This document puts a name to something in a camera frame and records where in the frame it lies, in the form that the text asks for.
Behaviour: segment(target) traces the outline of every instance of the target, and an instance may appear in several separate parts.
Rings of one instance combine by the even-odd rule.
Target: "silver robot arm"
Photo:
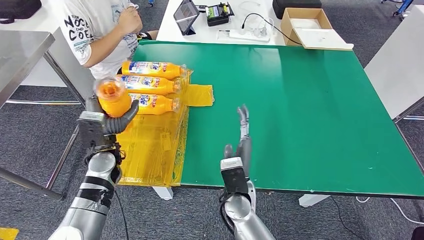
[[[116,134],[125,130],[139,103],[118,118],[103,113],[96,96],[86,101],[87,111],[77,120],[83,146],[87,147],[88,170],[63,221],[49,240],[99,240],[122,172]]]
[[[252,140],[249,135],[249,111],[245,105],[237,109],[240,117],[240,142],[233,156],[233,147],[227,144],[220,169],[226,198],[221,213],[236,240],[275,240],[270,230],[256,215],[256,189],[249,178]]]
[[[105,226],[120,169],[108,151],[96,153],[62,223],[49,240],[98,240]]]

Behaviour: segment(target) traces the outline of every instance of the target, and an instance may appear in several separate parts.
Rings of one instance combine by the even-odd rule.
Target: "hand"
[[[137,27],[135,31],[133,31],[133,34],[138,34],[143,29],[143,22]]]
[[[86,99],[85,106],[89,112],[104,113],[96,95]],[[110,117],[105,114],[103,134],[110,135],[122,133],[127,128],[128,124],[130,124],[131,120],[133,120],[136,116],[138,111],[139,101],[134,100],[132,101],[131,108],[121,117]]]
[[[135,7],[130,6],[120,14],[117,27],[123,34],[127,35],[137,30],[140,25],[143,27],[139,13]]]
[[[249,177],[249,168],[252,153],[252,140],[249,135],[249,110],[246,105],[237,108],[240,117],[240,142],[233,154],[233,146],[227,144],[224,149],[224,158],[240,157],[243,162],[244,175]]]

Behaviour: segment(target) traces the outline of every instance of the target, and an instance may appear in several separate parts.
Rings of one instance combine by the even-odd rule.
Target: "orange juice bottle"
[[[96,82],[95,91],[101,108],[113,118],[121,117],[131,107],[132,99],[122,81],[104,78]]]
[[[125,83],[129,93],[134,94],[159,94],[179,93],[181,81],[170,81],[164,77],[116,75],[118,81]]]
[[[179,66],[170,62],[125,61],[122,64],[122,74],[124,75],[160,77],[172,80],[183,76],[185,72],[185,65]]]
[[[180,99],[170,99],[162,95],[156,94],[129,94],[133,100],[138,99],[138,113],[137,114],[153,114],[161,115],[166,112],[178,112],[180,109]]]

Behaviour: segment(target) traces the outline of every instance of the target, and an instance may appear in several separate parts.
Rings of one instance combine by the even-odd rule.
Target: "green tabletop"
[[[424,197],[424,177],[352,51],[143,41],[136,61],[193,69],[212,107],[191,107],[182,185],[223,186],[224,146],[250,111],[258,189]]]

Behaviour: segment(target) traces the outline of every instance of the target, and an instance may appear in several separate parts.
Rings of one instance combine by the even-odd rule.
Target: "yellow plastic wrap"
[[[136,115],[128,128],[117,136],[126,158],[122,161],[123,176],[121,185],[160,186],[172,185],[177,150],[185,149],[180,142],[181,126],[188,119],[188,108],[183,106],[178,112],[166,112],[162,115]],[[179,151],[182,164],[184,153]]]
[[[214,103],[212,85],[190,84],[186,87],[183,102],[189,107],[206,107]]]
[[[16,228],[0,227],[0,240],[15,240],[19,230]]]
[[[122,161],[120,185],[179,186],[183,172],[190,106],[211,106],[211,85],[190,84],[181,79],[181,92],[166,95],[182,101],[177,112],[161,115],[138,114],[126,130],[117,135],[126,158]]]

